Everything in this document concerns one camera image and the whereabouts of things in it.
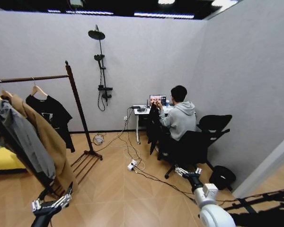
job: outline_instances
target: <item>black office chair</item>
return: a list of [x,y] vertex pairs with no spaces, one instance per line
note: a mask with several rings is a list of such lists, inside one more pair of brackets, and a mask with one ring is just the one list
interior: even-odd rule
[[201,118],[197,127],[202,131],[222,131],[231,119],[232,115],[207,115]]
[[197,163],[206,163],[207,150],[210,145],[217,141],[222,135],[230,130],[219,132],[210,131],[187,131],[180,141],[174,143],[170,147],[169,155],[160,156],[172,164],[171,168],[166,172],[165,178],[169,178],[169,174],[176,166],[196,165]]

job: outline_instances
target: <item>door frame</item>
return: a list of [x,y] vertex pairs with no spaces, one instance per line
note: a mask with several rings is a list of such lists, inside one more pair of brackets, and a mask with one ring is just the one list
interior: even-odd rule
[[272,173],[284,164],[284,140],[273,150],[273,152],[247,177],[243,183],[233,191],[235,198],[249,196],[260,184]]

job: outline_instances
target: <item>yellow sofa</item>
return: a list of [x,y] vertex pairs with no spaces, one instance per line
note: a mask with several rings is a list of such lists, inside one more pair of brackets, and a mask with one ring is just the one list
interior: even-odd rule
[[25,167],[14,153],[6,148],[0,148],[0,170],[12,169],[25,169]]

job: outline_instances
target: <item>desk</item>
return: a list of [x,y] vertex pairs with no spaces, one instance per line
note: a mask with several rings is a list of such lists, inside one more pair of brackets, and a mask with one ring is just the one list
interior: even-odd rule
[[[165,114],[168,114],[171,109],[173,109],[173,106],[163,106],[163,110]],[[146,108],[147,110],[145,112],[138,112],[138,109],[134,109],[134,115],[136,115],[136,137],[137,137],[137,144],[141,144],[139,140],[139,116],[140,115],[149,115],[150,114],[150,108]]]

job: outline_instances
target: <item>laptop screen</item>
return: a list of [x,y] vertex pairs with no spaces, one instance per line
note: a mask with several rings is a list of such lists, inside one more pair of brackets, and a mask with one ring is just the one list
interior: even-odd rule
[[150,105],[152,105],[152,103],[156,103],[157,101],[161,101],[162,105],[165,105],[166,95],[150,95]]

